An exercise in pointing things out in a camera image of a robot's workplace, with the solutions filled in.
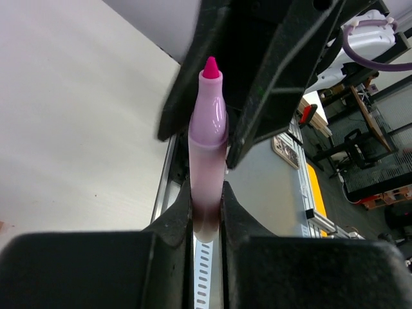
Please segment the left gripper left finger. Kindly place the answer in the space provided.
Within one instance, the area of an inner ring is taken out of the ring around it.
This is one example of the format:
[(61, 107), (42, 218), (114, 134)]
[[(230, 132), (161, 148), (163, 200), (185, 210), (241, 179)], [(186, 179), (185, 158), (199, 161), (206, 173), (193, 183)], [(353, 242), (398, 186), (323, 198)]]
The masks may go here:
[(2, 308), (192, 308), (190, 185), (141, 231), (23, 234), (1, 252)]

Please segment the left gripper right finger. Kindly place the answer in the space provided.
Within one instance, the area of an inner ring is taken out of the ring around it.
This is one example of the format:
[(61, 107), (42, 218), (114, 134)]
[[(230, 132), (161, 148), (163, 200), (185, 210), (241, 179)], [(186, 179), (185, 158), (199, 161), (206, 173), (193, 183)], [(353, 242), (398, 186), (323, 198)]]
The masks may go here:
[(385, 241), (286, 238), (221, 200), (224, 308), (410, 308), (411, 273)]

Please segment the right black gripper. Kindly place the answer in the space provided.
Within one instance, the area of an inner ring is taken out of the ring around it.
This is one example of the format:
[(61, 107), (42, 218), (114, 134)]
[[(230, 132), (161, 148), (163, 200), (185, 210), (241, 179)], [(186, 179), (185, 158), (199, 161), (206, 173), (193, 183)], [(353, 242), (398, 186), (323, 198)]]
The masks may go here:
[(310, 86), (341, 49), (340, 27), (373, 1), (202, 1), (192, 41), (164, 102), (157, 139), (189, 122), (198, 74), (210, 56), (225, 76), (231, 109), (242, 109), (227, 167), (285, 132)]

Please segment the pink highlighter pen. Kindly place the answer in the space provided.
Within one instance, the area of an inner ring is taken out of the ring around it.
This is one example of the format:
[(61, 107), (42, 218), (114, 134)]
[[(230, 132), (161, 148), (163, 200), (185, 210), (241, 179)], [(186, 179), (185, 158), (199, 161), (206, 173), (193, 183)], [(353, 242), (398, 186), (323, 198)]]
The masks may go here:
[(198, 75), (198, 94), (188, 130), (193, 231), (202, 243), (210, 243), (220, 225), (228, 136), (223, 74), (216, 58), (209, 57)]

